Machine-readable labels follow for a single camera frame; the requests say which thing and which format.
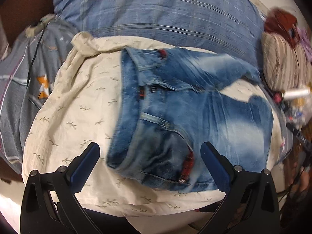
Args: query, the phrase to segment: metal rivet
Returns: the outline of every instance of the metal rivet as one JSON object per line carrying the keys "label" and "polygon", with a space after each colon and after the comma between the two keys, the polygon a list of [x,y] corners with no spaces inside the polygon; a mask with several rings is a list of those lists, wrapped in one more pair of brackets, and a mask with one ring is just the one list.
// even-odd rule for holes
{"label": "metal rivet", "polygon": [[243,168],[240,165],[235,165],[234,170],[237,172],[241,172],[243,170]]}
{"label": "metal rivet", "polygon": [[157,91],[157,87],[156,86],[151,86],[150,92],[151,93],[155,93]]}
{"label": "metal rivet", "polygon": [[37,173],[38,173],[37,170],[32,170],[32,171],[30,172],[30,176],[36,176]]}
{"label": "metal rivet", "polygon": [[65,165],[62,165],[60,166],[59,168],[57,168],[57,170],[60,172],[60,173],[63,173],[64,171],[66,171],[66,166]]}
{"label": "metal rivet", "polygon": [[264,169],[263,172],[264,172],[266,175],[269,175],[269,174],[271,173],[268,169]]}
{"label": "metal rivet", "polygon": [[179,183],[180,183],[180,184],[185,184],[185,183],[186,183],[186,180],[182,178],[182,179],[179,180]]}

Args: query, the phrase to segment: pillow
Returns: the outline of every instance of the pillow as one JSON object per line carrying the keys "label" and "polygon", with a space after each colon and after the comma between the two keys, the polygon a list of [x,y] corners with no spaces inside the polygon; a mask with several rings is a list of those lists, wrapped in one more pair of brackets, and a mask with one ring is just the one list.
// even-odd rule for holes
{"label": "pillow", "polygon": [[275,91],[309,84],[311,64],[301,44],[293,49],[279,34],[262,33],[263,72],[268,86]]}
{"label": "pillow", "polygon": [[94,37],[139,36],[197,47],[263,68],[263,20],[249,0],[53,0],[54,12]]}

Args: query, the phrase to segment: light blue denim jeans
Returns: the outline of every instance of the light blue denim jeans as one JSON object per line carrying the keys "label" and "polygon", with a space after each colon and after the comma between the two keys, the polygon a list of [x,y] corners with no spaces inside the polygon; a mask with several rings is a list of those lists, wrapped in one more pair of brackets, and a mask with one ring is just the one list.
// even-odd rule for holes
{"label": "light blue denim jeans", "polygon": [[117,173],[172,191],[216,189],[200,157],[206,141],[233,165],[253,172],[266,167],[273,124],[269,103],[220,93],[241,77],[259,83],[255,67],[227,54],[182,48],[126,48],[121,65],[121,112],[107,155]]}

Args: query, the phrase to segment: leaf pattern fabric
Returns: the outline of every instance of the leaf pattern fabric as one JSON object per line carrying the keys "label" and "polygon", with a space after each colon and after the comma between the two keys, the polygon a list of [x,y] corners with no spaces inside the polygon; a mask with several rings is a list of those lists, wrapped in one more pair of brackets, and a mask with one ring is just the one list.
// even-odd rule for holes
{"label": "leaf pattern fabric", "polygon": [[[224,193],[218,190],[178,193],[145,187],[119,176],[105,163],[121,103],[121,49],[172,46],[133,36],[95,39],[87,32],[78,33],[72,44],[74,48],[57,73],[54,90],[38,112],[26,140],[24,182],[33,169],[40,173],[54,172],[60,165],[69,165],[90,142],[96,142],[101,149],[100,159],[82,191],[76,194],[85,208],[114,216],[155,216],[198,209],[221,200]],[[222,93],[246,102],[252,94],[266,98],[258,86],[243,80]],[[278,118],[274,111],[273,114],[270,168],[282,143]]]}

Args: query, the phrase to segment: purple cloth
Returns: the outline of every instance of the purple cloth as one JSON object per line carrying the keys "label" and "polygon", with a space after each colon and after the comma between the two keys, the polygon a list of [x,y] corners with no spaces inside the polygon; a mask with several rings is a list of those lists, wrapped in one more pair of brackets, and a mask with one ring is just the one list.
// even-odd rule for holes
{"label": "purple cloth", "polygon": [[297,31],[300,37],[300,43],[305,50],[305,56],[309,62],[312,62],[312,48],[308,38],[307,30],[305,28],[300,29],[297,27]]}

